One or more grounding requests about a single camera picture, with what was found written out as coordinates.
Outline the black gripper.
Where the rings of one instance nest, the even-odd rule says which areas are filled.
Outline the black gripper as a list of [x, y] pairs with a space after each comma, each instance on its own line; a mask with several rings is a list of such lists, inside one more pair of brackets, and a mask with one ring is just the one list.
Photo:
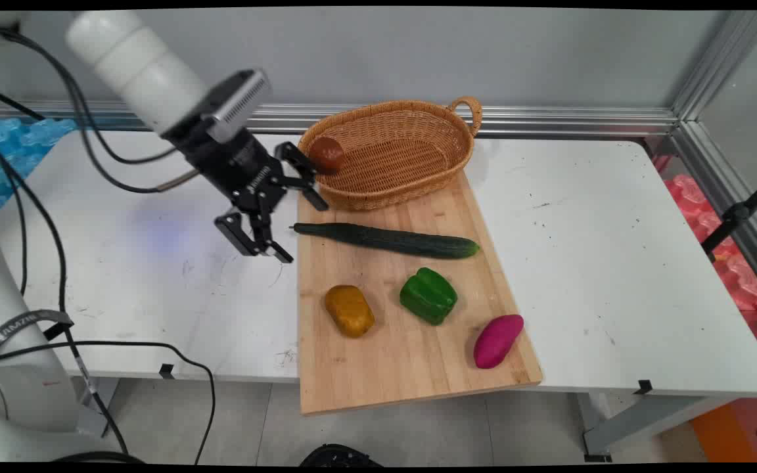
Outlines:
[[[326, 212], [329, 204], [315, 189], [315, 166], [297, 146], [281, 143], [275, 147], [275, 158], [297, 173], [285, 175], [282, 164], [247, 129], [219, 143], [208, 132], [213, 125], [211, 117], [187, 116], [162, 138], [237, 208], [215, 218], [214, 225], [240, 255], [273, 255], [280, 263], [292, 263], [294, 258], [273, 240], [271, 210], [285, 197], [286, 188], [300, 191], [313, 209]], [[269, 182], [274, 174], [282, 175], [275, 179], [279, 187]]]

